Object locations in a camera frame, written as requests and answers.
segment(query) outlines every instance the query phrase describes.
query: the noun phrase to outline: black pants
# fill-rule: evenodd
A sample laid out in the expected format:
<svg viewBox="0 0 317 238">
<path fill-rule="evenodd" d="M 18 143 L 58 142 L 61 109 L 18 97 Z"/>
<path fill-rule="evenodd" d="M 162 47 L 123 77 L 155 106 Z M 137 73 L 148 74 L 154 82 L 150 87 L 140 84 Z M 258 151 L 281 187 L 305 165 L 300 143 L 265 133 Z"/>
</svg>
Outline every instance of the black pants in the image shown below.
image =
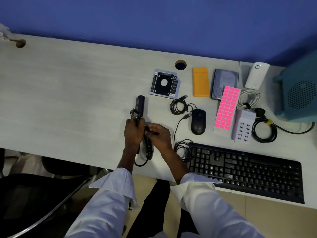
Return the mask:
<svg viewBox="0 0 317 238">
<path fill-rule="evenodd" d="M 142 209 L 126 238 L 149 238 L 163 231 L 164 211 L 169 195 L 169 182 L 166 180 L 158 180 L 151 193 L 144 200 Z M 180 238 L 183 232 L 198 234 L 191 215 L 181 209 L 177 238 Z"/>
</svg>

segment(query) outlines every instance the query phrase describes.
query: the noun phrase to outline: white cable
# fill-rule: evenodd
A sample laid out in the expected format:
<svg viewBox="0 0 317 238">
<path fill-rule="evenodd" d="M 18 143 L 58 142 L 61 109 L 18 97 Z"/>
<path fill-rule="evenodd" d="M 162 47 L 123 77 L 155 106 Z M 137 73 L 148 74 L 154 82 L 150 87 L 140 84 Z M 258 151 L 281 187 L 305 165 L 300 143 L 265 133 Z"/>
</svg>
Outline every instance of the white cable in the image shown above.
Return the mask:
<svg viewBox="0 0 317 238">
<path fill-rule="evenodd" d="M 238 99 L 238 106 L 241 108 L 247 108 L 247 106 L 241 102 L 241 99 L 245 95 L 251 96 L 251 100 L 250 100 L 250 97 L 248 97 L 247 100 L 245 101 L 245 102 L 248 102 L 248 104 L 250 104 L 251 108 L 253 108 L 255 105 L 257 105 L 257 103 L 260 100 L 260 93 L 257 93 L 256 91 L 251 90 L 251 89 L 243 90 L 243 91 L 241 91 L 239 99 Z"/>
</svg>

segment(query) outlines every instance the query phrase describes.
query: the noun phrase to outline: black mouse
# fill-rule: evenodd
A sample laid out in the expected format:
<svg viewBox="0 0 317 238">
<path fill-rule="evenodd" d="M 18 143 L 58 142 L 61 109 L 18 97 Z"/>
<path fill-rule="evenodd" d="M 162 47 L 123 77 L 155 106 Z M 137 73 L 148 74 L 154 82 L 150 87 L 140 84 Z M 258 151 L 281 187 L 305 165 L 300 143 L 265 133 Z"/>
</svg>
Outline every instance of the black mouse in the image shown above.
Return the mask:
<svg viewBox="0 0 317 238">
<path fill-rule="evenodd" d="M 201 109 L 192 111 L 192 132 L 195 135 L 202 135 L 206 129 L 206 112 Z"/>
</svg>

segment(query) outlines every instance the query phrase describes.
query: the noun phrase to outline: black handheld device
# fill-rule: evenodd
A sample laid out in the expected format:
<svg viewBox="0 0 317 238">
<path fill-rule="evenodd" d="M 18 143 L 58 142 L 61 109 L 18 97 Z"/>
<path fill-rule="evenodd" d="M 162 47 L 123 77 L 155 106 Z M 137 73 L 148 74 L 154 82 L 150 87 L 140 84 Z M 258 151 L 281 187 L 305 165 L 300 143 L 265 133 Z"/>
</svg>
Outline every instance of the black handheld device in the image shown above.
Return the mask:
<svg viewBox="0 0 317 238">
<path fill-rule="evenodd" d="M 131 115 L 131 119 L 132 120 L 135 120 L 135 123 L 137 124 L 137 126 L 139 126 L 139 123 L 140 123 L 140 119 L 141 117 L 143 116 L 143 113 L 144 113 L 144 103 L 145 103 L 145 97 L 140 95 L 140 96 L 137 96 L 137 99 L 135 100 L 135 108 L 131 110 L 130 112 L 130 115 Z M 145 126 L 145 131 L 150 131 L 149 130 L 149 127 L 148 126 Z M 144 141 L 145 141 L 145 147 L 146 147 L 146 153 L 147 153 L 147 156 L 146 156 L 146 161 L 144 164 L 142 165 L 138 165 L 135 161 L 134 161 L 134 164 L 136 166 L 144 166 L 148 160 L 151 160 L 152 157 L 153 157 L 153 150 L 152 150 L 152 142 L 151 140 L 146 137 L 145 135 L 143 136 L 144 137 Z"/>
</svg>

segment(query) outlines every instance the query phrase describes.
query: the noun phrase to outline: rolled-up sleeve cuff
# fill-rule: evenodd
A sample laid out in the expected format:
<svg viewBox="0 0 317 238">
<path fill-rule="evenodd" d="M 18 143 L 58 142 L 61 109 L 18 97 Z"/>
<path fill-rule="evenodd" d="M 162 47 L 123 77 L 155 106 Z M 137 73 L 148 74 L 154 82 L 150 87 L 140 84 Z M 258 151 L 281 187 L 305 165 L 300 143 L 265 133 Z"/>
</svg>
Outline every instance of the rolled-up sleeve cuff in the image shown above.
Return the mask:
<svg viewBox="0 0 317 238">
<path fill-rule="evenodd" d="M 175 195 L 179 206 L 187 211 L 187 208 L 185 206 L 185 203 L 183 201 L 183 197 L 188 189 L 189 184 L 194 185 L 192 183 L 205 183 L 207 186 L 210 187 L 210 189 L 215 190 L 215 184 L 222 183 L 219 180 L 216 179 L 210 179 L 205 176 L 196 175 L 193 173 L 187 173 L 183 176 L 183 178 L 180 181 L 179 185 L 171 186 L 171 191 Z"/>
<path fill-rule="evenodd" d="M 113 172 L 90 184 L 89 188 L 116 192 L 130 198 L 131 208 L 139 208 L 135 197 L 132 175 L 125 168 L 116 168 Z"/>
</svg>

